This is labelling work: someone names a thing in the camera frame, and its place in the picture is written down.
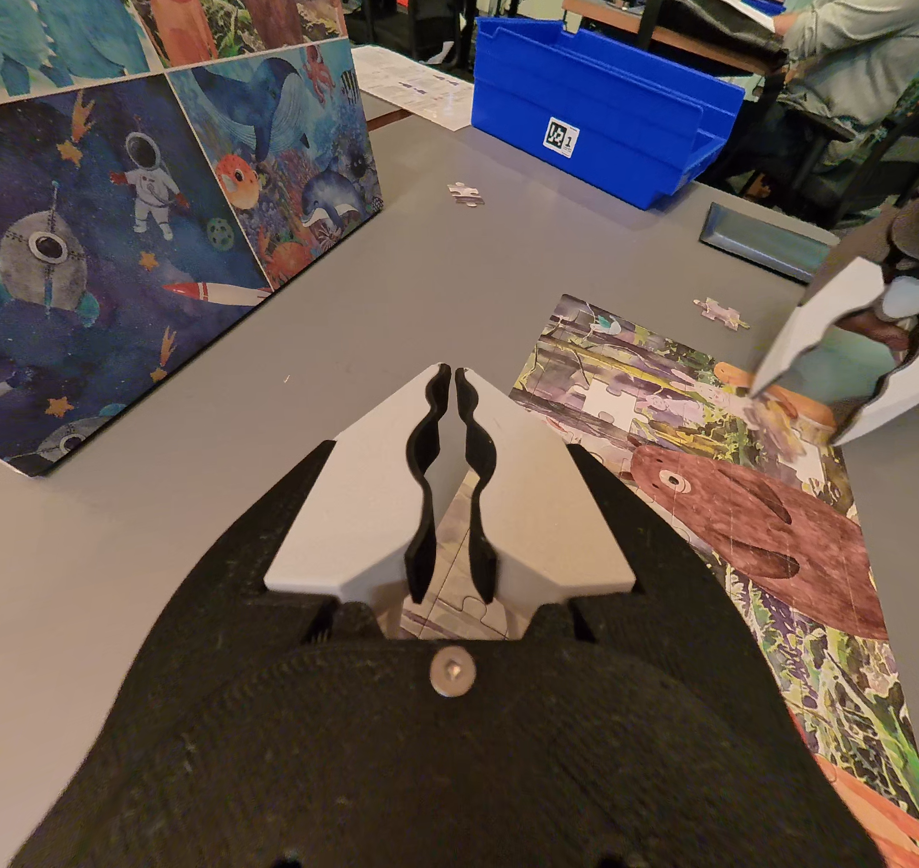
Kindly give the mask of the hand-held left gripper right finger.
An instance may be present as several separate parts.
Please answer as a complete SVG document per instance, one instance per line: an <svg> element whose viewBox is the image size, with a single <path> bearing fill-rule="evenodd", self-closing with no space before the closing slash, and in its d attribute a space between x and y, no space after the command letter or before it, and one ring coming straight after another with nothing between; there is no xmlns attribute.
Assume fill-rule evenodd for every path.
<svg viewBox="0 0 919 868"><path fill-rule="evenodd" d="M481 600L538 609L628 593L632 572L566 441L468 368L455 372L471 495L469 562Z"/></svg>

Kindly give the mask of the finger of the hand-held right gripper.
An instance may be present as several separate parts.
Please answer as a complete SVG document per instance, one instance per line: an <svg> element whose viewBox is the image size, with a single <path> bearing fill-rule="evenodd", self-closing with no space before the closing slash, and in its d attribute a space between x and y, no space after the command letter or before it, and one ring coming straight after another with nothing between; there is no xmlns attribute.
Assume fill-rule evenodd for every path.
<svg viewBox="0 0 919 868"><path fill-rule="evenodd" d="M833 435L843 446L880 428L918 405L918 355L879 379L876 393L860 405Z"/></svg>
<svg viewBox="0 0 919 868"><path fill-rule="evenodd" d="M825 331L838 320L871 307L886 289L879 264L856 258L788 316L783 328L758 365L749 395L763 393L798 356L820 344Z"/></svg>

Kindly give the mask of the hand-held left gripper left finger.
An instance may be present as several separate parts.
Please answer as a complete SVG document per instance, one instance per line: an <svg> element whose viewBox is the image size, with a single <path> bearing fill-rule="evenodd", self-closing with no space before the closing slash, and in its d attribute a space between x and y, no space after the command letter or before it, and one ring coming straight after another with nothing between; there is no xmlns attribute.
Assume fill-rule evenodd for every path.
<svg viewBox="0 0 919 868"><path fill-rule="evenodd" d="M451 380L449 365L431 365L335 438L268 568L269 590L364 604L425 597L437 554L426 472Z"/></svg>

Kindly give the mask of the purple puzzle piece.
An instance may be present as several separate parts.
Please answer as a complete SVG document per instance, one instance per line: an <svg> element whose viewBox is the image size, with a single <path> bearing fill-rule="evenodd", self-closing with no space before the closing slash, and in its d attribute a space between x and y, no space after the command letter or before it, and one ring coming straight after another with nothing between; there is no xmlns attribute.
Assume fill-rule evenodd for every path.
<svg viewBox="0 0 919 868"><path fill-rule="evenodd" d="M711 298L704 300L694 299L693 304L698 308L703 318L716 322L731 331L749 330L751 327L741 319L741 315L736 309L722 306Z"/></svg>

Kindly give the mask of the forest animal jigsaw puzzle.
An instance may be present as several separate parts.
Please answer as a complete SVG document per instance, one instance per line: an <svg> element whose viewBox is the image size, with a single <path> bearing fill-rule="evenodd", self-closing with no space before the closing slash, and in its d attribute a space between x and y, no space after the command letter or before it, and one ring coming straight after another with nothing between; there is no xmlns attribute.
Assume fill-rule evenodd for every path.
<svg viewBox="0 0 919 868"><path fill-rule="evenodd" d="M835 792L917 866L917 747L831 410L780 386L805 455L743 415L752 375L564 295L510 396L580 445L724 588Z"/></svg>

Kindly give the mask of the person's right hand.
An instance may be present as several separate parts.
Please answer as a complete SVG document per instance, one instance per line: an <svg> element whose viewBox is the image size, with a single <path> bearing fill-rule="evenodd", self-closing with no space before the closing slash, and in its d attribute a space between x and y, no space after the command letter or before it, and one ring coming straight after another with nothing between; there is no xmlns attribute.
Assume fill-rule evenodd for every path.
<svg viewBox="0 0 919 868"><path fill-rule="evenodd" d="M844 316L834 324L844 331L878 342L891 352L905 352L911 347L907 330L895 322L879 318L871 308Z"/></svg>

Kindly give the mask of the pale green paper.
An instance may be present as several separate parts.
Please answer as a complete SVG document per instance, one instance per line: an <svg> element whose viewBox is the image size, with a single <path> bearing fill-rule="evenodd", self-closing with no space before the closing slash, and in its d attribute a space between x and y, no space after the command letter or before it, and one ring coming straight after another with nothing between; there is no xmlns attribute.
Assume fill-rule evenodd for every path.
<svg viewBox="0 0 919 868"><path fill-rule="evenodd" d="M814 349L793 362L782 385L827 406L863 402L874 394L879 378L896 366L886 345L830 327Z"/></svg>

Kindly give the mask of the black phone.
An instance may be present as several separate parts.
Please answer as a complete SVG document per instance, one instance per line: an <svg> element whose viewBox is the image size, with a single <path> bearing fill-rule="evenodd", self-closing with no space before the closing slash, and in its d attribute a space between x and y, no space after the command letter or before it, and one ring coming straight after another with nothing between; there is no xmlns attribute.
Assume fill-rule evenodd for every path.
<svg viewBox="0 0 919 868"><path fill-rule="evenodd" d="M699 242L806 286L838 244L807 237L719 203L709 208Z"/></svg>

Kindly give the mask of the black bag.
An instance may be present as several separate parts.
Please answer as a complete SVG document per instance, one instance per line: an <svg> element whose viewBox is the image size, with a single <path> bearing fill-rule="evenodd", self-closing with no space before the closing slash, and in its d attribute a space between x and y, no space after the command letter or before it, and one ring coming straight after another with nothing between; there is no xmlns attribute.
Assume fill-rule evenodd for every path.
<svg viewBox="0 0 919 868"><path fill-rule="evenodd" d="M766 64L767 71L787 65L787 52L769 18L755 18L749 7L727 0L647 0L636 45L648 51L656 29L663 28Z"/></svg>

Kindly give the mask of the blue plastic bin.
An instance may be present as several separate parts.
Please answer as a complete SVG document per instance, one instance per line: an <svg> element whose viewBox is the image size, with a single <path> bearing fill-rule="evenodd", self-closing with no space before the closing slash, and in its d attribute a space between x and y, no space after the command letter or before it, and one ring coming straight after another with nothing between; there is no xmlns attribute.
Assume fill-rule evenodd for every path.
<svg viewBox="0 0 919 868"><path fill-rule="evenodd" d="M477 19L473 127L641 210L720 155L739 86L562 22Z"/></svg>

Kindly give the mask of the wooden background desk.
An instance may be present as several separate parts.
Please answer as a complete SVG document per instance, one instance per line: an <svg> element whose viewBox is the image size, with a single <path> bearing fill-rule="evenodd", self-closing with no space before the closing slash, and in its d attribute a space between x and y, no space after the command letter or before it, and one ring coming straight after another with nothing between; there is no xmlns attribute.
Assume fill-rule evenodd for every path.
<svg viewBox="0 0 919 868"><path fill-rule="evenodd" d="M627 11L603 0L563 0L561 8L581 18L580 29L607 35L716 78L766 78L782 75L785 67L777 59L761 56L753 49L714 43L659 24L650 33L648 45L643 45L639 42L641 12Z"/></svg>

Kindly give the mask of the illustrated puzzle box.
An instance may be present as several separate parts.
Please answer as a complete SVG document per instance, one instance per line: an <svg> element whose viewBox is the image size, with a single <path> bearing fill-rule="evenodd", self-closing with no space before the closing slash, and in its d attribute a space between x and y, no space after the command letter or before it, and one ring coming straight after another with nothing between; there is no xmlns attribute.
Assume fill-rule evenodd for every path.
<svg viewBox="0 0 919 868"><path fill-rule="evenodd" d="M42 476L383 202L341 0L1 13L1 460Z"/></svg>

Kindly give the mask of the printed instruction sheet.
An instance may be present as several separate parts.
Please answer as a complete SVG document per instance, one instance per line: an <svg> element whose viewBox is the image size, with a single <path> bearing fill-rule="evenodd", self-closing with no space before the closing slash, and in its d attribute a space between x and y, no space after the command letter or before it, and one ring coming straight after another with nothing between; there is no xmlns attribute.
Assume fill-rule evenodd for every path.
<svg viewBox="0 0 919 868"><path fill-rule="evenodd" d="M472 123L473 84L374 45L352 48L360 89L456 132Z"/></svg>

